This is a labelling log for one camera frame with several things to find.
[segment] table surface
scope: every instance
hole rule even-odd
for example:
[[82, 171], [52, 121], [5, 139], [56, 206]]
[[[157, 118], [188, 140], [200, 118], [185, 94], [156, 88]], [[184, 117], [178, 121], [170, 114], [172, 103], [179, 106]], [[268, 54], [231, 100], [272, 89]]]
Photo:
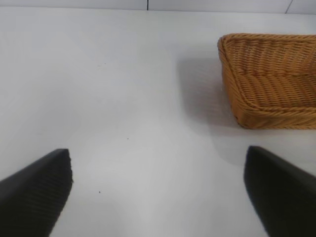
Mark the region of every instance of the table surface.
[[266, 237], [243, 183], [260, 145], [316, 174], [316, 132], [245, 130], [228, 33], [315, 34], [316, 16], [0, 8], [0, 178], [69, 148], [52, 237]]

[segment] wicker basket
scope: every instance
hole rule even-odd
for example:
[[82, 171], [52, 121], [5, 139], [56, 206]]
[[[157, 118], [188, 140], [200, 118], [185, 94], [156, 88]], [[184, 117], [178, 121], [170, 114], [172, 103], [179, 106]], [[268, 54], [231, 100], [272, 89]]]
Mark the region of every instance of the wicker basket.
[[316, 129], [316, 36], [230, 34], [218, 48], [241, 126]]

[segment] wall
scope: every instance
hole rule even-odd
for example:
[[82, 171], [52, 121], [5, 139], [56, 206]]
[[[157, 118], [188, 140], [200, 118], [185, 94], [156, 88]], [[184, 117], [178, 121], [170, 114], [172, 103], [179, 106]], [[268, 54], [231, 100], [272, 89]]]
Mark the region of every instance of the wall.
[[146, 10], [147, 0], [0, 0], [0, 6], [43, 6]]
[[150, 10], [285, 13], [291, 0], [150, 0]]
[[0, 0], [0, 6], [316, 14], [316, 0]]

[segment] brown rattan basket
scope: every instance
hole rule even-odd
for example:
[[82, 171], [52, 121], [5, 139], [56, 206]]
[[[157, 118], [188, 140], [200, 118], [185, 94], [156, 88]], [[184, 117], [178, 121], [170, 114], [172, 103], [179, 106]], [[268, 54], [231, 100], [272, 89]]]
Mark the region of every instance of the brown rattan basket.
[[316, 129], [316, 36], [230, 34], [218, 49], [241, 126]]

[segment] white table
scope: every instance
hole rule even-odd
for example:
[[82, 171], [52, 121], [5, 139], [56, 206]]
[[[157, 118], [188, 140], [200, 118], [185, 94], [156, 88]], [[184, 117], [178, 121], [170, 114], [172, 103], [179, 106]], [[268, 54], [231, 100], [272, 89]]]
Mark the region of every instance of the white table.
[[52, 237], [265, 237], [243, 184], [260, 145], [316, 174], [316, 131], [245, 130], [216, 43], [315, 34], [316, 16], [0, 8], [0, 178], [59, 147]]

